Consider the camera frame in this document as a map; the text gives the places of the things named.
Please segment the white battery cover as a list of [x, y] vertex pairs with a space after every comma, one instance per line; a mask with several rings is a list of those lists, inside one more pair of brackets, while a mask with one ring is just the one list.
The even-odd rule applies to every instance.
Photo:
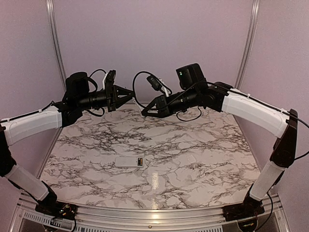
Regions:
[[189, 163], [195, 163], [196, 162], [196, 159], [195, 159], [195, 157], [193, 155], [188, 155], [187, 159], [188, 159]]

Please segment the white remote control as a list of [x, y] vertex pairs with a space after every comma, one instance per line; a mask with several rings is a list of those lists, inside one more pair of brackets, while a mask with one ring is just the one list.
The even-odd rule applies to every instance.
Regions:
[[117, 157], [115, 159], [115, 166], [121, 168], [140, 168], [139, 166], [137, 166], [138, 158], [139, 157]]

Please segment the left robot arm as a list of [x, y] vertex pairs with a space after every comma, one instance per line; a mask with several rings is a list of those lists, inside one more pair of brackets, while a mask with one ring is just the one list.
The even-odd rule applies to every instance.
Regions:
[[29, 193], [51, 215], [61, 211], [61, 204], [53, 190], [16, 163], [9, 147], [43, 131], [74, 124], [83, 112], [91, 109], [112, 112], [134, 96], [132, 90], [114, 84], [116, 71], [104, 75], [103, 89], [86, 72], [76, 72], [65, 81], [62, 101], [47, 107], [0, 122], [0, 175]]

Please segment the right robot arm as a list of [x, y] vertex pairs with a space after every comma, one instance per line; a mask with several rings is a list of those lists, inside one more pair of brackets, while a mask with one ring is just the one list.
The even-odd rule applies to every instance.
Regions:
[[277, 138], [269, 161], [239, 206], [243, 216], [250, 216], [283, 172], [297, 160], [297, 128], [301, 122], [297, 111], [268, 105], [222, 82], [207, 82], [197, 63], [178, 68], [176, 73], [182, 92], [156, 97], [144, 107], [143, 116], [165, 118], [201, 106], [243, 118]]

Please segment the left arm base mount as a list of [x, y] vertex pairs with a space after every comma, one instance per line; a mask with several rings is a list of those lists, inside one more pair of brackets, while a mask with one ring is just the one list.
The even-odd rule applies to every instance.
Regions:
[[35, 207], [35, 211], [53, 216], [54, 218], [63, 218], [74, 220], [77, 212], [77, 205], [65, 202], [39, 203]]

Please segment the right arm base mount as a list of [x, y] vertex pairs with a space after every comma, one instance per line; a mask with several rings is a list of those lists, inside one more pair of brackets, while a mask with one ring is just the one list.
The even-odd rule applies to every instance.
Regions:
[[239, 220], [254, 217], [265, 212], [261, 201], [249, 201], [223, 207], [223, 215], [226, 221]]

